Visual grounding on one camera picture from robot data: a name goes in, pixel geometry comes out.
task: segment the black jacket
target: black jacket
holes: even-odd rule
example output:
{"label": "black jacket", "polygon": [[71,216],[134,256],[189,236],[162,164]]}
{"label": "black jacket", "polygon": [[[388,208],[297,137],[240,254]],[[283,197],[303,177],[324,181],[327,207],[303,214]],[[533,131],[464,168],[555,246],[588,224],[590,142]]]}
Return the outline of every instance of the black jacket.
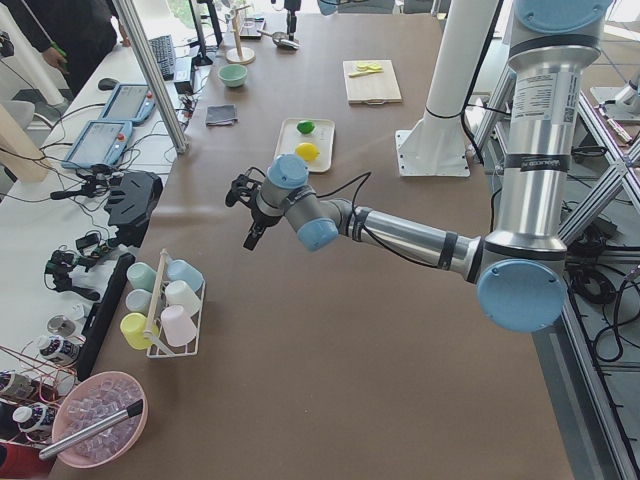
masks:
{"label": "black jacket", "polygon": [[[111,28],[116,16],[111,0],[25,0],[51,39],[67,50],[83,42],[91,42],[96,34]],[[33,20],[21,0],[4,3],[22,33],[39,52],[51,46],[46,35]]]}

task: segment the bowl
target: bowl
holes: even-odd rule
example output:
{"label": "bowl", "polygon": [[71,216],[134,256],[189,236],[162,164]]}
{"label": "bowl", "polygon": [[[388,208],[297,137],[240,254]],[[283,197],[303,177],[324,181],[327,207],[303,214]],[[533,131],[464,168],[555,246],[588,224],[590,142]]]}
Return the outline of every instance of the bowl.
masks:
{"label": "bowl", "polygon": [[138,422],[137,427],[131,433],[130,437],[126,440],[126,443],[115,453],[110,455],[108,458],[101,461],[93,461],[89,457],[85,457],[76,453],[74,447],[70,447],[58,454],[58,459],[62,462],[66,463],[70,467],[74,468],[93,468],[99,465],[104,465],[105,463],[111,462],[116,458],[120,457],[127,450],[129,450],[133,444],[138,440],[140,435],[142,434],[142,430],[144,430],[144,426],[147,423],[147,415],[149,413],[149,408],[147,406],[147,397],[144,394],[144,390],[142,390],[142,386],[138,381],[133,378],[131,375],[128,375],[124,372],[103,372],[94,375],[93,377],[89,377],[80,385],[78,385],[75,389],[66,396],[62,405],[60,405],[60,410],[56,415],[56,418],[53,422],[53,428],[51,431],[51,439],[53,442],[57,442],[61,440],[63,432],[71,425],[73,420],[68,415],[69,406],[72,404],[74,400],[84,400],[91,396],[90,392],[93,392],[94,389],[100,389],[100,386],[105,381],[112,381],[114,384],[118,380],[124,380],[128,383],[132,383],[136,385],[140,389],[140,393],[143,400],[142,413],[139,415],[140,421]]}
{"label": "bowl", "polygon": [[225,65],[218,70],[218,78],[227,87],[240,87],[244,85],[244,82],[247,79],[247,67],[235,63]]}

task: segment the white desk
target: white desk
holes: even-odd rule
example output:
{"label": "white desk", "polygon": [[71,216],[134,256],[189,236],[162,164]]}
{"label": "white desk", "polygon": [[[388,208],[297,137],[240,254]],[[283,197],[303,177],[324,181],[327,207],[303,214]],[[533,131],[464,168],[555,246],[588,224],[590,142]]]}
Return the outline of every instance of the white desk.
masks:
{"label": "white desk", "polygon": [[[100,91],[97,88],[98,81],[104,77],[112,77],[121,82],[144,82],[133,51],[118,45],[105,58],[67,112],[72,112],[84,105],[105,103],[111,92]],[[167,84],[167,90],[174,106],[179,107],[178,95],[170,83]],[[94,107],[70,115],[51,132],[45,145],[54,142],[73,142],[86,122],[96,119],[100,112],[101,107]],[[134,129],[129,146],[151,131],[166,133],[164,125],[159,120],[160,114],[156,110],[143,125]],[[176,159],[169,137],[149,137],[144,139],[138,147],[140,155],[129,168],[153,171],[164,181],[171,170],[172,162]],[[62,159],[69,148],[54,146],[47,148],[46,153]],[[62,169],[56,161],[52,160],[51,163],[62,174],[75,178],[73,171]],[[63,178],[63,184],[64,188],[68,188],[73,185],[73,182]],[[9,194],[24,200],[40,200],[48,198],[50,192],[62,188],[63,185],[60,184],[58,177],[51,172],[42,183],[27,184],[18,181]],[[96,199],[76,198],[87,208],[97,209],[92,213],[95,223],[106,226],[108,214],[102,209],[101,203],[107,196]],[[21,350],[34,338],[47,333],[46,323],[52,316],[67,313],[78,303],[91,306],[91,302],[75,293],[57,293],[45,288],[44,268],[54,250],[61,245],[67,245],[75,250],[75,240],[89,230],[95,230],[96,227],[71,200],[48,200],[34,204],[7,197],[0,203],[0,228],[2,229],[0,265],[4,272],[0,293],[4,309],[0,319],[2,332],[0,345]],[[103,230],[103,238],[106,238],[106,234],[107,232]],[[129,249],[134,255],[135,250],[135,248]],[[124,251],[124,248],[120,247],[108,257],[113,260],[102,261],[86,274],[84,269],[76,268],[71,274],[74,285],[91,286],[103,293],[115,260]],[[35,354],[36,350],[31,347],[29,352]],[[16,360],[0,352],[0,370],[4,369],[20,370],[21,368]]]}

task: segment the black pants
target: black pants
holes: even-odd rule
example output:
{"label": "black pants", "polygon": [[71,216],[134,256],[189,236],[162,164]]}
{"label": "black pants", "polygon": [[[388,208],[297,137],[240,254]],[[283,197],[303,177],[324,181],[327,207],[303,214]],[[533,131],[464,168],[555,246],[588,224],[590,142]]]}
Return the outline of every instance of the black pants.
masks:
{"label": "black pants", "polygon": [[60,45],[67,53],[67,85],[73,95],[77,95],[89,77],[96,71],[100,62],[116,44],[117,35],[111,24],[93,30],[92,38],[78,39],[71,45]]}

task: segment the wooden cutting board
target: wooden cutting board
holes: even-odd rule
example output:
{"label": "wooden cutting board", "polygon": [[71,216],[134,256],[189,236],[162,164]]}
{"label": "wooden cutting board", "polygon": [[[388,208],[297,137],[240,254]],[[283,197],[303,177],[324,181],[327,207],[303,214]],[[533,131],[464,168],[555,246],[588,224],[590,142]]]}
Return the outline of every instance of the wooden cutting board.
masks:
{"label": "wooden cutting board", "polygon": [[[349,77],[350,72],[357,71],[356,63],[358,62],[379,63],[382,66],[382,72],[361,77]],[[342,69],[344,70],[344,83],[347,87],[349,103],[402,102],[400,87],[391,60],[347,60],[342,62]]]}

